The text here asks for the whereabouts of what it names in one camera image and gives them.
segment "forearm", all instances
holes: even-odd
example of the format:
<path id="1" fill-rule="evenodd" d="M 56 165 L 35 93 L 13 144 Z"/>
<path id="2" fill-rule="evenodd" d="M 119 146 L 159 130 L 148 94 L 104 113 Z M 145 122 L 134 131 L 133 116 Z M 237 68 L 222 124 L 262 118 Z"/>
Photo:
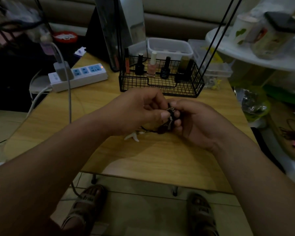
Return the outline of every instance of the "forearm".
<path id="1" fill-rule="evenodd" d="M 295 235 L 295 184 L 243 133 L 220 144 L 215 157 L 254 235 Z"/>
<path id="2" fill-rule="evenodd" d="M 17 234 L 52 214 L 70 182 L 108 137 L 95 116 L 86 115 L 0 167 L 0 225 L 10 224 L 5 228 L 13 227 Z"/>

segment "jar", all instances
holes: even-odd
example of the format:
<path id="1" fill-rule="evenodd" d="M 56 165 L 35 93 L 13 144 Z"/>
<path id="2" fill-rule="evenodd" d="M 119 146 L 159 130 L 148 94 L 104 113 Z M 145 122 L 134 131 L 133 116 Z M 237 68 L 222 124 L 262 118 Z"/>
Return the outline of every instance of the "jar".
<path id="1" fill-rule="evenodd" d="M 264 13 L 263 27 L 251 45 L 261 59 L 274 59 L 289 40 L 295 36 L 295 19 L 283 12 Z"/>

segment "black wire basket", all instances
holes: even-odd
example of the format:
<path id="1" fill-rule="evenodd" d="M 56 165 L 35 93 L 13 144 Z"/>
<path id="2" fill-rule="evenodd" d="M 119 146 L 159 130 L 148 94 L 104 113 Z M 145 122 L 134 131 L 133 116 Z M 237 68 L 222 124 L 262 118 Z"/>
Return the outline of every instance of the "black wire basket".
<path id="1" fill-rule="evenodd" d="M 171 60 L 169 64 L 170 73 L 168 79 L 162 79 L 160 75 L 161 68 L 164 67 L 165 60 L 156 59 L 156 74 L 155 77 L 147 76 L 147 66 L 150 58 L 143 60 L 144 74 L 135 74 L 135 64 L 138 62 L 137 56 L 130 56 L 130 73 L 127 74 L 123 68 L 119 75 L 120 91 L 125 92 L 135 87 L 157 87 L 164 95 L 177 96 L 177 97 L 190 97 L 196 98 L 199 96 L 205 83 L 200 74 L 199 68 L 196 63 L 192 66 L 191 75 L 188 81 L 178 81 L 175 76 L 179 60 Z"/>

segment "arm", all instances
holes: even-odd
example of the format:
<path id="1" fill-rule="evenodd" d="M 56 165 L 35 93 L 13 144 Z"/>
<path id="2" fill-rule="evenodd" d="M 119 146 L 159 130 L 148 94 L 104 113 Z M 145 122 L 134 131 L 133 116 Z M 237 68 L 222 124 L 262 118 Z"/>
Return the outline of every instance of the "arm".
<path id="1" fill-rule="evenodd" d="M 232 123 L 206 104 L 180 100 L 176 132 L 218 161 L 254 235 L 295 235 L 295 183 Z"/>
<path id="2" fill-rule="evenodd" d="M 132 89 L 0 166 L 0 235 L 44 223 L 93 152 L 112 135 L 169 117 L 156 88 Z"/>

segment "pink nail polish bottle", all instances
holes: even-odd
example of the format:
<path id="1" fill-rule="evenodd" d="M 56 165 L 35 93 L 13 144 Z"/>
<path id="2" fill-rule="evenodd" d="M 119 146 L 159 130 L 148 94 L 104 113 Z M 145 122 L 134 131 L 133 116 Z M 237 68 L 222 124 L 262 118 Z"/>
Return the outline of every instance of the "pink nail polish bottle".
<path id="1" fill-rule="evenodd" d="M 156 55 L 157 52 L 153 51 L 151 55 L 150 63 L 148 64 L 147 76 L 148 77 L 155 77 L 156 73 Z"/>

